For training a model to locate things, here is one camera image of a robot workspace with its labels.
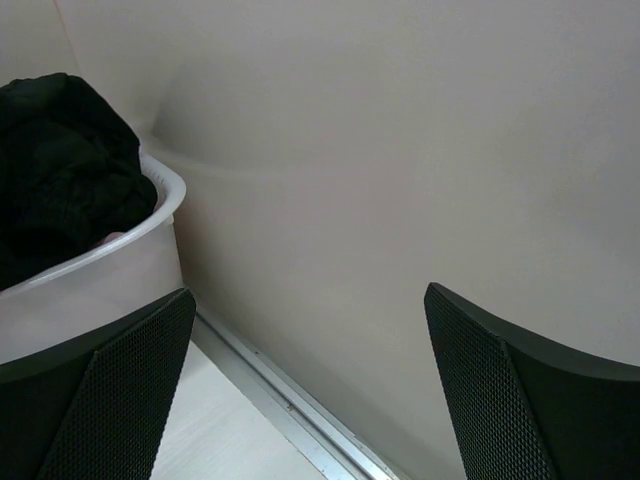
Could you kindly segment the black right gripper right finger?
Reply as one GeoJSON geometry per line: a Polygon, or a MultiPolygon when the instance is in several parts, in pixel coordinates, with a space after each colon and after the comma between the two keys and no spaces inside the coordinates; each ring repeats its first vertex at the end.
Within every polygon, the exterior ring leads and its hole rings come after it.
{"type": "Polygon", "coordinates": [[[638,367],[538,335],[439,283],[424,308],[467,478],[638,478],[638,367]]]}

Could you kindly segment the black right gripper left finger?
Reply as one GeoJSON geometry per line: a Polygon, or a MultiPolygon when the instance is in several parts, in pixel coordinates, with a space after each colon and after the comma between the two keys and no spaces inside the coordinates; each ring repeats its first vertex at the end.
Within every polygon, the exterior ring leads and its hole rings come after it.
{"type": "Polygon", "coordinates": [[[2,478],[150,478],[194,318],[181,288],[2,363],[2,478]]]}

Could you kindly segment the black trousers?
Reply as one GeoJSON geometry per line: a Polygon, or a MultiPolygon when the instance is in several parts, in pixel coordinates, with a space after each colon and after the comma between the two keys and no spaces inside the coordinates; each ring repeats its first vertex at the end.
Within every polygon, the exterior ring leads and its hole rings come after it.
{"type": "Polygon", "coordinates": [[[79,256],[154,211],[140,142],[84,79],[1,88],[1,287],[79,256]]]}

